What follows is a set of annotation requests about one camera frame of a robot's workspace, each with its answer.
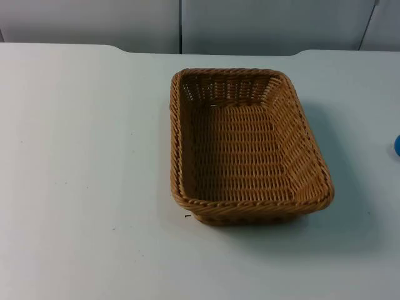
white wall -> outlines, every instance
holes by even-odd
[[[400,51],[400,1],[380,0],[361,50]]]
[[[182,0],[182,51],[290,55],[357,49],[374,0]]]
[[[179,52],[179,0],[0,0],[7,42],[110,44]]]

rectangular basket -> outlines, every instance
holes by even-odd
[[[185,69],[171,84],[171,191],[211,225],[275,223],[334,196],[289,78],[269,69]]]

white tabletop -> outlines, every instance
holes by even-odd
[[[336,188],[276,227],[208,227],[169,190],[169,86],[293,81]],[[400,53],[133,54],[0,44],[0,299],[397,299]]]

woven rattan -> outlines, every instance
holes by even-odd
[[[185,69],[171,84],[171,191],[211,225],[281,222],[326,208],[334,188],[289,78]]]

blue object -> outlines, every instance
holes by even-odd
[[[400,156],[400,136],[394,141],[394,150],[398,156]]]

